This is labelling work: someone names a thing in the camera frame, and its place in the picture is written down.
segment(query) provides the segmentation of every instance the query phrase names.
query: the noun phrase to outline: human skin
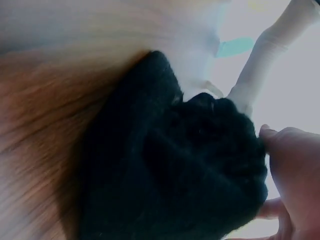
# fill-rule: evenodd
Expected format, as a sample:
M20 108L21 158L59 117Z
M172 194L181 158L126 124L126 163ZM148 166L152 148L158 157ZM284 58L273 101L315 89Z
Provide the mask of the human skin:
M279 218L279 230L251 240L320 239L320 135L293 127L277 132L264 125L260 137L280 198L267 201L257 218Z

